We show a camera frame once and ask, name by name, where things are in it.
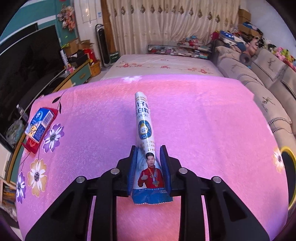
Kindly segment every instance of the red jacket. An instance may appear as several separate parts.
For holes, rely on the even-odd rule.
[[[156,187],[152,182],[153,182],[153,178],[152,178],[152,175],[151,173],[155,173],[155,169],[156,169],[156,180],[159,181],[159,184],[158,186]],[[142,180],[141,177],[143,175],[147,175],[148,178],[146,180]],[[164,188],[165,185],[163,184],[163,176],[161,174],[161,171],[156,168],[155,166],[154,167],[148,167],[147,169],[143,170],[140,174],[140,177],[139,177],[139,180],[138,180],[138,186],[139,187],[142,187],[143,186],[143,183],[145,183],[146,187],[147,188]]]

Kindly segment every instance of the silver screw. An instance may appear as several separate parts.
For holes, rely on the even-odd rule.
[[[181,174],[186,174],[187,172],[188,172],[188,170],[186,168],[184,168],[184,167],[181,167],[179,169],[179,173],[181,173]]]
[[[78,183],[83,183],[84,181],[85,181],[85,177],[80,176],[80,177],[76,178],[76,182],[78,182]]]
[[[215,183],[220,183],[220,182],[222,182],[222,179],[220,177],[213,177],[213,181]]]
[[[111,173],[114,174],[114,175],[118,174],[119,172],[120,172],[120,170],[118,168],[113,168],[111,170]]]

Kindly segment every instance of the white bottle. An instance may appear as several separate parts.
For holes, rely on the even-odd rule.
[[[24,111],[24,109],[22,107],[20,107],[19,105],[17,105],[17,110],[20,114],[20,116],[24,119],[24,121],[26,123],[28,123],[29,121],[29,116],[27,115],[27,113]]]

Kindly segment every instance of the blue gripper pad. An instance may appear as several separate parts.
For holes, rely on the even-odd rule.
[[[137,155],[138,155],[138,149],[135,147],[135,150],[133,152],[133,157],[131,161],[131,167],[128,173],[128,195],[130,196],[133,190],[133,182],[135,178],[135,172],[136,172],[136,166],[137,166]]]
[[[159,157],[160,157],[161,170],[163,173],[163,181],[165,184],[165,190],[167,191],[168,195],[170,195],[171,190],[172,190],[171,185],[170,185],[170,171],[168,169],[168,164],[165,159],[165,153],[163,151],[162,146],[160,147]]]

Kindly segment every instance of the yellow rim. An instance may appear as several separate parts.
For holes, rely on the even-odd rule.
[[[283,153],[284,151],[287,152],[291,156],[293,163],[294,163],[295,170],[296,170],[296,158],[295,158],[294,153],[292,152],[292,150],[288,146],[284,146],[281,148],[281,153]],[[295,186],[292,200],[289,203],[289,210],[294,205],[295,202],[296,202],[296,186]]]

